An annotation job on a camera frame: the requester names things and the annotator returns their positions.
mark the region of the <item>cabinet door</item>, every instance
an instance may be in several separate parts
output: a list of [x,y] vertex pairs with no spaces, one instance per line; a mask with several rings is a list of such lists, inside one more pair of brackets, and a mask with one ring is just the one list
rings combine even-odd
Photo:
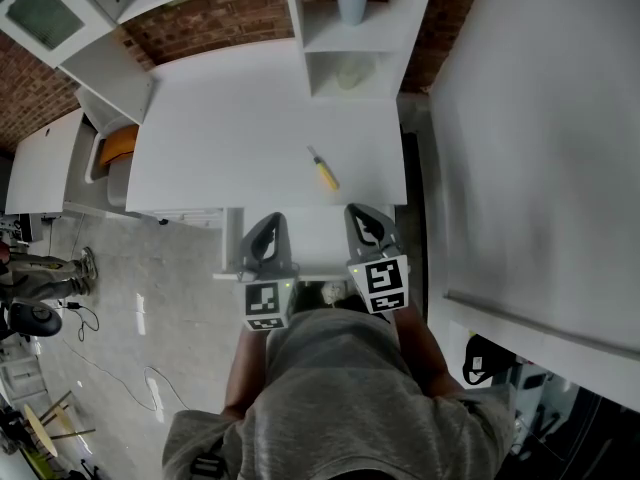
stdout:
[[91,0],[0,0],[0,28],[52,67],[114,27]]

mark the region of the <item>screwdriver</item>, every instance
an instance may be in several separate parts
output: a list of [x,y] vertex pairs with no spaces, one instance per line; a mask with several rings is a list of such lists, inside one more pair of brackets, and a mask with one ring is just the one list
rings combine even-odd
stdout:
[[315,162],[316,167],[322,174],[322,177],[327,182],[327,185],[329,185],[329,188],[331,190],[338,190],[340,188],[340,183],[338,183],[338,180],[333,175],[333,173],[331,172],[331,170],[329,169],[325,161],[320,156],[318,156],[318,154],[316,153],[316,150],[313,149],[311,146],[307,146],[307,149],[309,150],[309,153],[311,153],[311,156],[313,156],[313,161]]

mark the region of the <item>shoe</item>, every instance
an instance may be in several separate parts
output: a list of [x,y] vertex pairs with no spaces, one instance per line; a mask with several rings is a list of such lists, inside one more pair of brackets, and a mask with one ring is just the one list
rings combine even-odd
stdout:
[[91,295],[91,286],[86,279],[72,279],[71,283],[77,295]]
[[339,300],[348,297],[348,287],[345,281],[327,281],[320,290],[325,304],[333,306]]
[[80,258],[82,266],[82,277],[88,277],[91,280],[98,279],[98,268],[96,267],[96,259],[93,251],[89,247],[82,249],[82,258]]

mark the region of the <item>brick wall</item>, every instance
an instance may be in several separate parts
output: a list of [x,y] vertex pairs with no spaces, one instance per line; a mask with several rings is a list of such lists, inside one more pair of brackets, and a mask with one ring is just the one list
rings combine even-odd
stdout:
[[[429,90],[472,3],[429,0],[402,91]],[[129,20],[114,34],[151,69],[226,46],[293,37],[293,30],[286,0],[176,0]],[[77,108],[75,89],[75,82],[0,32],[0,150],[15,151],[20,140]]]
[[474,0],[429,0],[407,67],[402,92],[428,92]]
[[78,108],[77,84],[0,32],[0,150]]

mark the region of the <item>yellow screwdriver handle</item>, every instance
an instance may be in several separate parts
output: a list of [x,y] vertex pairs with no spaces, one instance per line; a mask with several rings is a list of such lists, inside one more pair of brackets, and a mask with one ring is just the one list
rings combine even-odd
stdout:
[[327,185],[329,185],[329,188],[334,191],[338,190],[340,188],[340,184],[338,183],[338,180],[334,178],[333,174],[331,174],[331,171],[325,163],[320,162],[317,166],[318,170],[322,173],[322,177],[327,182]]

